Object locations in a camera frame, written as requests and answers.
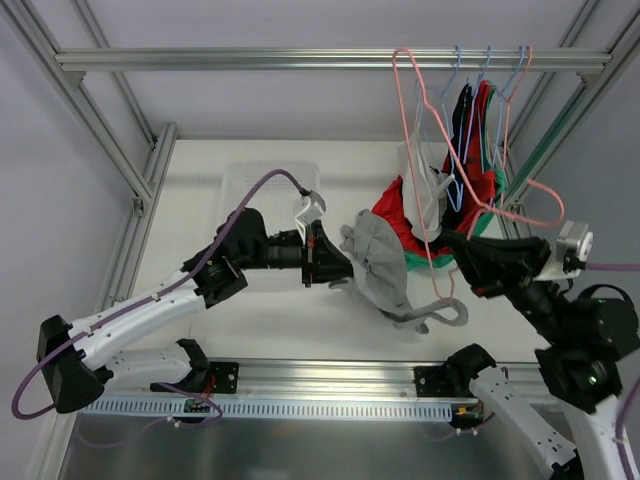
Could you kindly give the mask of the grey tank top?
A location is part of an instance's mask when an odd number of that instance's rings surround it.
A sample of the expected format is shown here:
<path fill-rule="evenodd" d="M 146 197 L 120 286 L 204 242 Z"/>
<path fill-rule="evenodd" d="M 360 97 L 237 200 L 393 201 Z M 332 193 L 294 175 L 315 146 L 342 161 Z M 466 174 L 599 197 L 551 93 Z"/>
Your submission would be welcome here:
<path fill-rule="evenodd" d="M 365 209 L 355 224 L 341 227 L 342 252 L 353 267 L 353 276 L 334 280 L 331 290 L 343 291 L 377 310 L 397 329 L 429 333 L 428 322 L 463 327 L 469 321 L 467 306 L 458 299 L 435 300 L 419 308 L 407 295 L 408 271 L 401 242 L 382 217 Z"/>

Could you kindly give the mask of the pink hanger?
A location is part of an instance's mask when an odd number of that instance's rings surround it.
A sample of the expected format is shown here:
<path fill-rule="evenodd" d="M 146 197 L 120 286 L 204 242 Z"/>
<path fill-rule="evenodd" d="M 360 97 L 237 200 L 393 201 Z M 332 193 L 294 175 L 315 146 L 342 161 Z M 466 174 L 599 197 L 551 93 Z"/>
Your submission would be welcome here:
<path fill-rule="evenodd" d="M 506 179 L 507 148 L 509 142 L 511 107 L 523 78 L 527 75 L 532 61 L 532 48 L 523 45 L 519 48 L 519 59 L 514 71 L 510 74 L 501 90 L 496 92 L 500 99 L 499 117 L 494 140 L 494 151 L 491 166 L 496 177 L 502 175 Z"/>
<path fill-rule="evenodd" d="M 439 208 L 440 202 L 439 202 L 439 196 L 441 195 L 441 192 L 444 192 L 446 190 L 446 184 L 444 181 L 440 182 L 440 183 L 435 183 L 433 186 L 431 186 L 429 184 L 428 180 L 424 181 L 425 186 L 427 187 L 427 190 L 429 191 L 429 194 L 425 197 L 422 198 L 422 194 L 419 192 L 419 180 L 418 177 L 420 175 L 420 167 L 418 166 L 418 161 L 414 159 L 414 155 L 420 155 L 420 145 L 421 142 L 420 140 L 417 140 L 416 145 L 412 146 L 411 144 L 411 140 L 410 140 L 410 135 L 409 135 L 409 130 L 408 130 L 408 125 L 407 125 L 407 116 L 405 113 L 405 107 L 404 107 L 404 98 L 403 98 L 403 93 L 402 93 L 402 89 L 401 89 L 401 85 L 400 85 L 400 79 L 399 79 L 399 66 L 398 66 L 398 57 L 404 54 L 408 57 L 410 64 L 413 68 L 413 70 L 415 71 L 416 77 L 417 77 L 417 82 L 419 84 L 419 88 L 420 88 L 420 105 L 421 107 L 418 108 L 418 111 L 420 110 L 428 110 L 432 116 L 434 117 L 434 119 L 437 122 L 437 125 L 444 137 L 444 140 L 446 142 L 447 148 L 448 148 L 448 152 L 450 154 L 451 159 L 454 161 L 454 170 L 458 171 L 463 179 L 463 182 L 465 184 L 465 186 L 469 189 L 470 191 L 470 195 L 472 197 L 472 200 L 475 202 L 475 204 L 479 207 L 480 212 L 478 213 L 478 215 L 482 215 L 483 213 L 492 213 L 492 214 L 496 214 L 498 216 L 502 216 L 505 217 L 509 220 L 513 220 L 516 222 L 524 222 L 526 224 L 530 224 L 530 225 L 534 225 L 534 226 L 540 226 L 543 228 L 550 228 L 553 226 L 557 226 L 564 218 L 565 215 L 565 206 L 564 203 L 561 199 L 561 197 L 559 196 L 559 194 L 553 190 L 552 188 L 543 185 L 537 181 L 534 181 L 532 179 L 528 179 L 527 182 L 531 187 L 534 187 L 535 189 L 538 189 L 540 191 L 543 191 L 547 194 L 549 194 L 557 203 L 558 206 L 558 210 L 559 210 L 559 214 L 558 217 L 550 222 L 544 222 L 541 220 L 535 220 L 533 218 L 528 218 L 522 215 L 518 215 L 515 213 L 511 213 L 505 209 L 502 208 L 497 208 L 497 207 L 493 207 L 490 206 L 489 204 L 487 204 L 486 202 L 481 202 L 474 190 L 474 188 L 472 187 L 470 180 L 468 179 L 466 173 L 463 170 L 462 164 L 460 162 L 459 156 L 458 154 L 455 152 L 455 149 L 450 141 L 449 138 L 449 134 L 446 131 L 446 128 L 441 120 L 441 117 L 437 111 L 437 109 L 429 102 L 428 99 L 428 94 L 427 94 L 427 86 L 426 83 L 424 81 L 424 78 L 422 76 L 420 67 L 418 66 L 418 61 L 416 59 L 416 57 L 414 56 L 413 52 L 407 48 L 407 47 L 400 47 L 394 50 L 393 54 L 392 54 L 392 69 L 393 69 L 393 73 L 394 73 L 394 78 L 395 78 L 395 83 L 396 83 L 396 90 L 397 90 L 397 96 L 398 96 L 398 101 L 399 101 L 399 106 L 400 106 L 400 113 L 401 113 L 401 120 L 402 120 L 402 125 L 403 125 L 403 129 L 404 129 L 404 135 L 405 135 L 405 145 L 407 147 L 407 157 L 408 157 L 408 166 L 409 166 L 409 170 L 411 173 L 411 182 L 414 188 L 414 197 L 415 197 L 415 203 L 416 203 L 416 208 L 418 210 L 418 214 L 419 214 L 419 226 L 421 229 L 421 232 L 424 236 L 424 244 L 425 244 L 425 248 L 427 251 L 427 255 L 428 255 L 428 263 L 429 263 L 429 268 L 430 268 L 430 272 L 431 272 L 431 280 L 432 280 L 432 284 L 434 287 L 434 292 L 436 294 L 436 296 L 438 297 L 439 301 L 439 308 L 442 309 L 444 307 L 449 307 L 451 306 L 452 308 L 454 308 L 454 303 L 457 301 L 457 299 L 454 297 L 454 293 L 455 293 L 455 280 L 453 277 L 454 271 L 451 270 L 449 272 L 449 280 L 450 280 L 450 292 L 447 296 L 442 295 L 439 291 L 439 287 L 436 281 L 436 271 L 435 271 L 435 267 L 433 265 L 433 261 L 431 258 L 431 253 L 430 253 L 430 249 L 429 249 L 429 245 L 427 242 L 427 231 L 426 231 L 426 225 L 425 225 L 425 214 L 429 213 L 430 214 L 430 218 L 436 218 L 439 219 L 439 213 L 437 212 L 437 209 Z"/>

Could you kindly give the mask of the white tank top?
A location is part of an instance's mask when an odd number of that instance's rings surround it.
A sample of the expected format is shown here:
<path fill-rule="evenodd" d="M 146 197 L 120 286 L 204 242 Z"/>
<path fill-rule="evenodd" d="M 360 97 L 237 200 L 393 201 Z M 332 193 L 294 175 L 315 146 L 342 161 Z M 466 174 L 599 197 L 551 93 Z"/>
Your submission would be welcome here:
<path fill-rule="evenodd" d="M 417 239 L 430 243 L 442 232 L 441 220 L 446 210 L 450 174 L 437 173 L 428 163 L 419 141 L 411 139 L 409 147 L 399 151 L 403 217 Z"/>

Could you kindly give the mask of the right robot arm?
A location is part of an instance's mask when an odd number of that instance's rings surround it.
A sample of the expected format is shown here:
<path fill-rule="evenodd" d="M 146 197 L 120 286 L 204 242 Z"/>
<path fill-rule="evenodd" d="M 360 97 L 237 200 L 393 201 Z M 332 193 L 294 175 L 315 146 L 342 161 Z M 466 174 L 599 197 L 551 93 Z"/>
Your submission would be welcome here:
<path fill-rule="evenodd" d="M 625 422 L 639 389 L 625 394 L 618 370 L 639 349 L 635 305 L 621 288 L 614 298 L 599 298 L 601 287 L 594 284 L 569 300 L 558 284 L 586 270 L 593 244 L 588 225 L 566 222 L 554 243 L 457 232 L 441 237 L 476 296 L 506 298 L 547 342 L 535 352 L 539 372 L 573 438 L 564 438 L 522 400 L 477 344 L 452 354 L 439 368 L 440 380 L 498 416 L 549 479 L 638 478 Z"/>

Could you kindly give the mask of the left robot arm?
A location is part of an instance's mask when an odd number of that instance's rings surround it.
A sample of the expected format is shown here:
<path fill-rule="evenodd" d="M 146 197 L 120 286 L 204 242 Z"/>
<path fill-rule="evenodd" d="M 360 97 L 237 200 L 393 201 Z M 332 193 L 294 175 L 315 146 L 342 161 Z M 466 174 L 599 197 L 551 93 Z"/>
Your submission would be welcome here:
<path fill-rule="evenodd" d="M 258 210 L 232 213 L 209 247 L 150 291 L 73 322 L 54 315 L 41 323 L 36 359 L 53 410 L 72 413 L 97 400 L 124 372 L 121 350 L 236 295 L 248 285 L 248 270 L 297 270 L 306 288 L 353 276 L 321 221 L 268 235 Z"/>

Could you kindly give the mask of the black tank top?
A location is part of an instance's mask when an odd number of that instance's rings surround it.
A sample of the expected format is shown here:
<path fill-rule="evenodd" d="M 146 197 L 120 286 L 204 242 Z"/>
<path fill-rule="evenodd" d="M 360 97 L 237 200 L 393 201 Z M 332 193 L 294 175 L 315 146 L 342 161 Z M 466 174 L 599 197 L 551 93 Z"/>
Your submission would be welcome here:
<path fill-rule="evenodd" d="M 451 116 L 451 144 L 459 160 L 463 160 L 462 150 L 465 147 L 463 140 L 468 125 L 468 114 L 471 112 L 473 101 L 472 87 L 466 83 L 459 93 L 454 111 Z M 453 174 L 454 180 L 447 186 L 447 206 L 442 216 L 441 225 L 444 230 L 455 230 L 464 219 L 463 203 L 465 183 L 456 162 L 450 154 L 447 154 L 443 164 L 443 173 Z"/>

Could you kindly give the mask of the green tank top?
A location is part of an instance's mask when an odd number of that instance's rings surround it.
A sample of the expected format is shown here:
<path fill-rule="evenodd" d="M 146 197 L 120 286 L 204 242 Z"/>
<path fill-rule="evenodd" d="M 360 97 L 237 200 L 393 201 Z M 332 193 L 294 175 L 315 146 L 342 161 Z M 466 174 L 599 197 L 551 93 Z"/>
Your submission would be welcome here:
<path fill-rule="evenodd" d="M 491 159 L 489 158 L 490 141 L 486 132 L 486 117 L 494 94 L 495 87 L 486 80 L 482 81 L 476 98 L 476 114 L 470 158 L 467 166 L 464 167 L 478 198 L 487 204 L 498 202 L 506 187 L 506 179 L 503 180 L 502 175 L 496 177 L 491 168 Z M 471 196 L 465 193 L 463 203 L 464 219 L 458 228 L 453 231 L 464 234 L 472 233 L 474 236 L 481 235 L 489 225 L 493 214 L 483 213 L 478 215 L 479 212 L 480 209 Z M 404 218 L 399 220 L 396 226 L 397 234 L 405 249 L 407 266 L 409 269 L 428 267 L 428 255 L 424 242 L 412 235 L 409 231 L 409 226 L 409 222 Z M 453 260 L 450 250 L 439 239 L 431 242 L 429 249 L 433 265 L 436 268 L 443 268 Z"/>

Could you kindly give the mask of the red tank top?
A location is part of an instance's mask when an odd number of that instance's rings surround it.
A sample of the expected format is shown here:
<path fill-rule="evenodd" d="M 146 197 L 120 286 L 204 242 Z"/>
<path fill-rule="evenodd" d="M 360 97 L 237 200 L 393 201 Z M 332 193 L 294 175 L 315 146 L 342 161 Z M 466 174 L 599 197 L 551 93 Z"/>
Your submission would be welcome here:
<path fill-rule="evenodd" d="M 434 169 L 437 173 L 443 173 L 443 165 L 440 168 Z M 376 202 L 373 207 L 373 213 L 385 219 L 392 229 L 397 234 L 396 226 L 397 222 L 403 219 L 403 206 L 401 196 L 402 180 L 401 176 L 398 176 L 390 186 L 384 191 L 381 198 Z"/>

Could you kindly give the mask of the blue hanger right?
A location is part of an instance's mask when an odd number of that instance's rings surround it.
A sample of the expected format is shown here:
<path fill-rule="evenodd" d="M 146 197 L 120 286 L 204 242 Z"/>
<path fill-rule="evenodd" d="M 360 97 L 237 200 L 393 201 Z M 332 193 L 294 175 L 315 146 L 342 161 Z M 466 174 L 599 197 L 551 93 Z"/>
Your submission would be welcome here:
<path fill-rule="evenodd" d="M 509 130 L 509 111 L 516 95 L 517 90 L 522 82 L 522 77 L 528 72 L 530 64 L 529 56 L 530 48 L 525 45 L 519 47 L 518 63 L 513 72 L 508 77 L 504 86 L 496 91 L 499 100 L 498 120 L 493 141 L 493 152 L 491 156 L 491 168 L 503 170 L 504 153 L 502 152 L 502 142 Z"/>

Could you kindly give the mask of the white plastic basket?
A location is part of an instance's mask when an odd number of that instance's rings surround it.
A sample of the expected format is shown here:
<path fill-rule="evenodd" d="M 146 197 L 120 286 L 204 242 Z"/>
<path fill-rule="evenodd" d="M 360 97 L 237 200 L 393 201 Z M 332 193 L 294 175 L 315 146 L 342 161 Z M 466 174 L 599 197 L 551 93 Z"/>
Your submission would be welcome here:
<path fill-rule="evenodd" d="M 319 167 L 302 160 L 251 160 L 234 162 L 226 167 L 222 175 L 218 224 L 223 224 L 237 208 L 249 190 L 268 172 L 287 170 L 308 190 L 320 191 Z M 258 210 L 264 220 L 269 236 L 280 231 L 293 230 L 294 207 L 299 194 L 293 184 L 283 175 L 270 178 L 252 197 L 249 208 Z"/>

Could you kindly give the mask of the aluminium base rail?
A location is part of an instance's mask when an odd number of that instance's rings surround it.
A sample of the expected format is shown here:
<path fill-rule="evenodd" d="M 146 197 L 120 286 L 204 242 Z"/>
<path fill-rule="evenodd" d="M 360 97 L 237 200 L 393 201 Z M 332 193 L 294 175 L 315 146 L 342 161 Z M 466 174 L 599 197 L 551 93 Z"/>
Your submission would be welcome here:
<path fill-rule="evenodd" d="M 116 357 L 107 396 L 170 395 L 166 383 L 189 393 L 206 388 L 216 399 L 331 402 L 407 402 L 461 399 L 444 384 L 439 362 L 211 358 L 206 372 L 191 375 L 184 362 L 158 351 L 131 361 Z"/>

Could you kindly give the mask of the aluminium hanging rail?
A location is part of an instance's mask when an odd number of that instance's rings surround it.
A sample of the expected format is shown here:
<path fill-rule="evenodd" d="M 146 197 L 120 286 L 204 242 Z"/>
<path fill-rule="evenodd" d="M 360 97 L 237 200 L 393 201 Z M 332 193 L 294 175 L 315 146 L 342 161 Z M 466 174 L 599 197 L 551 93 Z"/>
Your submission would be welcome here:
<path fill-rule="evenodd" d="M 601 50 L 462 48 L 86 48 L 54 55 L 66 72 L 384 70 L 599 73 L 612 61 Z"/>

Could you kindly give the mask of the right aluminium frame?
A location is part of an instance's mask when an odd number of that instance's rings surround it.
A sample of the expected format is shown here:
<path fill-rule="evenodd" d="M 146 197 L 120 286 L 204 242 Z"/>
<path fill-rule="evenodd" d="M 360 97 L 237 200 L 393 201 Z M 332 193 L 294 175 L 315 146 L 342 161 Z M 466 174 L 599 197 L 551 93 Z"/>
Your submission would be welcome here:
<path fill-rule="evenodd" d="M 621 1 L 584 1 L 559 40 L 558 46 L 575 60 L 580 49 L 607 34 L 608 41 L 597 49 L 605 55 L 603 62 L 592 70 L 546 71 L 534 83 L 505 150 L 509 184 L 504 208 L 508 212 L 526 214 L 525 201 L 533 192 L 529 182 L 541 179 L 561 148 L 638 58 L 639 3 L 632 1 L 625 16 L 607 10 L 622 5 Z"/>

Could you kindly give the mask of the aluminium frame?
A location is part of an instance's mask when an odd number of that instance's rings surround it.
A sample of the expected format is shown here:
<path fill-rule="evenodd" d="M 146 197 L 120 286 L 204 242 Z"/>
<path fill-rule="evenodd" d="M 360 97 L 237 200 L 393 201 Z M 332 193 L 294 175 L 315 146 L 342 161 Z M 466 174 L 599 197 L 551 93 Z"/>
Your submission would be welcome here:
<path fill-rule="evenodd" d="M 509 184 L 504 208 L 508 212 L 526 214 L 525 201 L 533 192 L 529 182 L 541 179 L 561 148 L 638 58 L 639 3 L 632 1 L 625 16 L 607 10 L 622 5 L 621 1 L 584 1 L 559 40 L 558 46 L 575 60 L 580 49 L 607 34 L 608 41 L 597 49 L 605 55 L 603 62 L 592 70 L 546 71 L 534 83 L 505 150 Z"/>
<path fill-rule="evenodd" d="M 154 132 L 124 74 L 111 75 L 117 92 L 132 114 L 147 145 L 144 168 L 138 169 L 125 153 L 111 124 L 85 86 L 86 74 L 67 73 L 56 60 L 56 55 L 62 52 L 62 48 L 36 6 L 30 1 L 3 1 L 1 15 L 131 191 L 131 209 L 100 296 L 99 307 L 110 307 L 129 297 L 135 287 L 178 139 L 178 127 L 168 122 L 159 132 Z"/>

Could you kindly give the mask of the left aluminium frame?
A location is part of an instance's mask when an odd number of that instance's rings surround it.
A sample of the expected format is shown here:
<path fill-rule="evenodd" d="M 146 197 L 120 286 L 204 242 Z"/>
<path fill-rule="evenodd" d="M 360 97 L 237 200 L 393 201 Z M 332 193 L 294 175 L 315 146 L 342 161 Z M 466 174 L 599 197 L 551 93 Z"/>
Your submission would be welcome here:
<path fill-rule="evenodd" d="M 99 307 L 110 307 L 129 297 L 135 287 L 178 139 L 178 127 L 168 122 L 159 132 L 154 132 L 124 74 L 111 75 L 117 92 L 132 114 L 147 145 L 144 168 L 138 169 L 125 153 L 111 124 L 85 86 L 86 74 L 67 73 L 56 60 L 56 55 L 62 52 L 62 48 L 36 6 L 30 1 L 3 1 L 1 15 L 131 191 L 131 209 L 100 296 Z"/>

